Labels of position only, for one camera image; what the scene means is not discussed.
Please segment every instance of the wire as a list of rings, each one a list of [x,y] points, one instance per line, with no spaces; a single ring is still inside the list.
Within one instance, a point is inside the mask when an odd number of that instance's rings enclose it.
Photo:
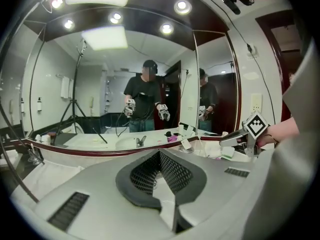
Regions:
[[[253,57],[253,59],[254,59],[254,61],[255,61],[256,65],[258,66],[258,68],[259,68],[259,70],[260,70],[260,73],[261,73],[261,76],[262,76],[262,80],[263,80],[264,85],[265,85],[265,87],[266,87],[266,90],[267,90],[267,92],[268,92],[268,94],[269,94],[269,98],[270,98],[270,102],[271,102],[271,108],[272,108],[273,121],[274,121],[274,124],[276,124],[276,117],[275,117],[275,111],[274,111],[274,104],[273,104],[273,102],[272,102],[271,95],[270,95],[270,91],[269,91],[269,88],[268,88],[268,86],[267,86],[267,83],[266,83],[266,80],[265,80],[264,74],[262,73],[262,70],[261,70],[261,68],[260,68],[260,66],[259,66],[259,64],[258,64],[258,62],[256,61],[256,58],[254,57],[254,55],[252,54],[252,52],[251,52],[251,51],[250,51],[250,53],[251,53],[251,55],[252,55],[252,57]]]
[[[215,67],[215,66],[220,66],[220,65],[224,65],[224,64],[228,64],[228,63],[232,63],[232,61],[228,61],[228,62],[225,62],[225,63],[213,65],[213,66],[211,66],[211,67],[206,68],[205,70],[209,70],[209,69],[212,69],[212,68]]]
[[[234,22],[231,20],[231,18],[229,17],[229,15],[226,13],[226,11],[224,9],[222,9],[222,7],[220,5],[218,5],[215,1],[213,0],[210,0],[212,3],[214,3],[221,11],[224,12],[224,14],[227,16],[227,18],[229,19],[229,21],[231,22],[232,26],[234,27],[234,29],[239,33],[240,37],[242,38],[242,40],[245,42],[247,48],[248,48],[248,51],[251,53],[256,65],[258,66],[260,72],[261,72],[261,75],[262,75],[262,79],[263,79],[263,82],[264,82],[264,85],[266,87],[266,90],[269,94],[269,98],[270,98],[270,102],[271,102],[271,108],[272,108],[272,114],[273,114],[273,121],[274,121],[274,124],[276,124],[276,117],[275,117],[275,111],[274,111],[274,105],[273,105],[273,102],[272,102],[272,99],[271,99],[271,95],[270,95],[270,92],[269,92],[269,88],[267,86],[267,83],[265,81],[265,78],[264,78],[264,74],[262,73],[262,70],[256,60],[256,58],[254,57],[254,55],[252,54],[252,48],[251,46],[247,43],[247,41],[244,39],[243,35],[240,33],[240,31],[237,29],[237,27],[235,26]]]
[[[48,13],[52,14],[51,4],[50,4],[50,9],[51,9],[51,11],[49,11],[49,10],[44,6],[43,2],[41,2],[40,4],[42,5],[42,7],[43,7]]]
[[[141,52],[141,51],[139,51],[138,49],[136,49],[133,45],[131,45],[131,44],[129,44],[129,46],[130,47],[132,47],[135,51],[137,51],[138,53],[140,53],[140,54],[142,54],[142,55],[144,55],[144,56],[147,56],[147,57],[149,57],[149,58],[151,58],[148,54],[145,54],[145,53],[143,53],[143,52]],[[165,65],[165,66],[167,66],[167,67],[169,67],[169,68],[171,68],[171,66],[170,65],[168,65],[168,64],[166,64],[166,63],[164,63],[164,62],[161,62],[161,61],[157,61],[157,60],[155,60],[155,59],[153,59],[155,62],[158,62],[158,63],[160,63],[160,64],[163,64],[163,65]]]

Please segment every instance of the black mesh grille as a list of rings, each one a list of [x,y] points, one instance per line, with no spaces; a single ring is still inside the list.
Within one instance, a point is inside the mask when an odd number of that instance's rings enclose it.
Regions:
[[[152,196],[158,172],[159,156],[158,154],[154,154],[148,160],[132,170],[130,179],[138,190]]]
[[[193,174],[164,153],[159,152],[159,154],[161,173],[171,191],[176,194],[189,184],[193,178]]]
[[[244,177],[244,178],[248,177],[248,175],[249,175],[248,171],[239,170],[239,169],[235,169],[235,168],[228,168],[224,172],[227,174],[232,174],[232,175],[236,175],[236,176]]]
[[[86,194],[75,192],[48,222],[63,231],[67,230],[88,198]]]

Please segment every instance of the towel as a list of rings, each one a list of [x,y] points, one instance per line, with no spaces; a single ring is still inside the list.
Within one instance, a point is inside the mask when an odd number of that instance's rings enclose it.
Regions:
[[[69,83],[69,98],[72,99],[73,95],[74,95],[74,80],[70,79],[70,83]]]
[[[69,82],[70,82],[70,79],[64,76],[61,84],[61,94],[60,94],[61,98],[68,99]]]

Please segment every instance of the vent grille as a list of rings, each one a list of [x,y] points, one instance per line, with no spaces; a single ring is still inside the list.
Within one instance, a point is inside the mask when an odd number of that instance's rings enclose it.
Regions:
[[[66,231],[72,221],[85,205],[89,196],[87,194],[75,192],[55,214],[48,220],[53,226]]]
[[[226,169],[224,172],[227,173],[227,174],[232,174],[232,175],[239,176],[239,177],[244,177],[244,178],[248,177],[248,175],[249,175],[249,171],[235,169],[235,168],[231,168],[231,167]]]

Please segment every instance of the wall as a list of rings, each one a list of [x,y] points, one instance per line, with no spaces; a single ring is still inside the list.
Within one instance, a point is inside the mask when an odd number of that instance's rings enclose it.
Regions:
[[[280,122],[282,113],[280,75],[274,53],[266,36],[256,22],[256,18],[277,11],[288,10],[290,8],[291,6],[286,2],[272,4],[250,12],[234,21],[235,26],[242,34],[245,41],[249,44],[253,44],[258,50],[259,57],[256,61],[261,68],[270,91],[276,123]],[[262,93],[262,116],[270,125],[273,125],[274,119],[271,101],[260,70],[254,60],[247,59],[247,46],[239,33],[234,27],[229,26],[229,28],[230,31],[228,34],[235,50],[241,80],[242,96],[240,121],[242,122],[250,116],[251,94]]]
[[[37,38],[36,34],[30,29],[26,29],[25,35]],[[23,126],[25,131],[30,131],[31,121],[29,114],[29,93],[33,67],[36,57],[41,46],[41,41],[37,39],[34,48],[29,56],[22,85],[22,97],[25,102],[25,114],[23,115]],[[31,89],[31,115],[33,129],[44,128],[46,126],[56,124],[60,121],[65,111],[69,99],[60,97],[62,79],[56,75],[62,75],[73,79],[76,61],[72,59],[54,40],[46,42],[39,54]],[[41,97],[42,111],[37,111],[37,101]],[[69,109],[64,119],[72,114]]]
[[[25,25],[22,25],[12,40],[1,69],[1,104],[6,116],[13,125],[20,124],[20,96],[22,80],[29,53],[31,52],[36,40],[37,35]],[[12,117],[9,113],[10,100],[12,100]],[[0,117],[0,129],[6,128],[7,124],[3,120],[2,116]]]
[[[111,91],[111,96],[109,98],[110,107],[108,113],[121,113],[125,108],[125,95],[124,91],[129,82],[130,78],[134,77],[135,74],[127,73],[122,76],[109,77],[109,89]]]
[[[197,65],[196,52],[186,50],[175,62],[181,60],[181,105],[180,122],[197,127],[199,110],[199,72]]]
[[[86,117],[100,116],[100,95],[101,95],[101,77],[102,66],[99,65],[81,65],[78,69],[78,75],[75,86],[75,99]],[[90,104],[93,98],[93,109]],[[80,110],[76,109],[76,114],[82,117]]]

